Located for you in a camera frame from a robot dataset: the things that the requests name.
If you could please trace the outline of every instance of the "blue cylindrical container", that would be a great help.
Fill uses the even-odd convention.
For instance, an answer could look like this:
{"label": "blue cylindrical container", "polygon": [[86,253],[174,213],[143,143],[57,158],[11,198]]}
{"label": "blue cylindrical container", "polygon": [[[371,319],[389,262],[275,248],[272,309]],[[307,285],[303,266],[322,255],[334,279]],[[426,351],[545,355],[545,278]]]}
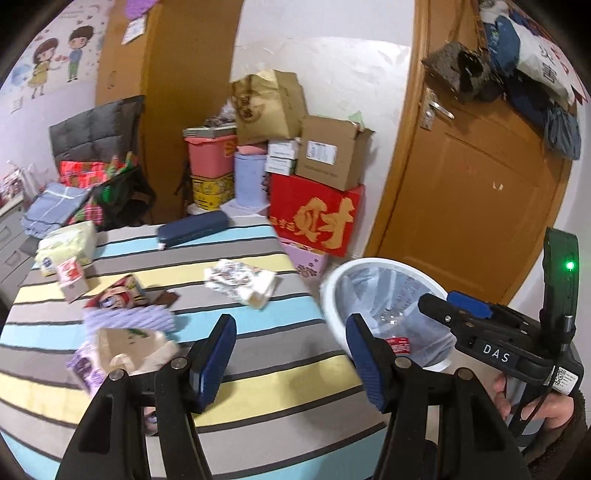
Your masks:
{"label": "blue cylindrical container", "polygon": [[262,207],[268,204],[265,188],[266,155],[234,154],[234,185],[236,201],[245,207]]}

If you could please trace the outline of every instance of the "paper note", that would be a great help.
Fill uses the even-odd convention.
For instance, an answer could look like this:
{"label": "paper note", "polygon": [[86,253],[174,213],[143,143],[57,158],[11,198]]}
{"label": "paper note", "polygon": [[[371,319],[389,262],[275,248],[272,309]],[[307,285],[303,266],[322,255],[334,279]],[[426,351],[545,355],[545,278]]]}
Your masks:
{"label": "paper note", "polygon": [[141,17],[129,22],[129,25],[127,25],[127,30],[125,30],[125,35],[123,35],[123,41],[121,44],[125,45],[145,33],[146,18],[146,15],[142,15]]}

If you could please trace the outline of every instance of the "snack package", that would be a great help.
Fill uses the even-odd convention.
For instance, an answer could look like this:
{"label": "snack package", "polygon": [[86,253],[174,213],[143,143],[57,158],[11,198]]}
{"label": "snack package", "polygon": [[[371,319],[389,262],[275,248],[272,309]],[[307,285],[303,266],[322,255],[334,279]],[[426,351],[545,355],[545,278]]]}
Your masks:
{"label": "snack package", "polygon": [[150,301],[142,285],[140,285],[137,278],[129,274],[92,297],[84,307],[130,309],[133,307],[143,307],[149,303]]}
{"label": "snack package", "polygon": [[58,284],[68,303],[72,303],[90,290],[82,265],[75,257],[69,258],[57,266],[57,277]]}
{"label": "snack package", "polygon": [[99,366],[98,351],[90,342],[84,342],[74,352],[72,360],[67,363],[66,368],[91,397],[95,396],[107,377],[105,371]]}
{"label": "snack package", "polygon": [[46,277],[56,273],[56,266],[69,258],[80,265],[92,263],[96,248],[96,228],[93,222],[68,225],[50,232],[39,242],[35,261]]}

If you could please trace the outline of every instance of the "pink storage box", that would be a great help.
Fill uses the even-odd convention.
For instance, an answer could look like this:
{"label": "pink storage box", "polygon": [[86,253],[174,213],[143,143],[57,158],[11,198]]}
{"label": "pink storage box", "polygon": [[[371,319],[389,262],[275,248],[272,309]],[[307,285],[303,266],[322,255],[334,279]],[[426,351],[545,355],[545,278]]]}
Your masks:
{"label": "pink storage box", "polygon": [[185,137],[191,174],[216,179],[234,171],[236,135],[219,138]]}
{"label": "pink storage box", "polygon": [[279,237],[281,246],[290,257],[295,269],[304,278],[308,285],[320,282],[320,275],[328,262],[328,255],[321,250]]}

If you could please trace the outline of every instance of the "gray tufted headboard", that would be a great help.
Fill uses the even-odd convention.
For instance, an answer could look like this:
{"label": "gray tufted headboard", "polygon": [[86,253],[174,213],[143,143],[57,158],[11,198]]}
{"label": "gray tufted headboard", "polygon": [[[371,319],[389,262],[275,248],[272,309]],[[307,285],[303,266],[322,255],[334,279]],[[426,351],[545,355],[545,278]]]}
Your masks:
{"label": "gray tufted headboard", "polygon": [[116,100],[50,127],[58,170],[62,160],[110,163],[113,155],[123,160],[128,151],[137,153],[137,126],[143,104],[143,95]]}

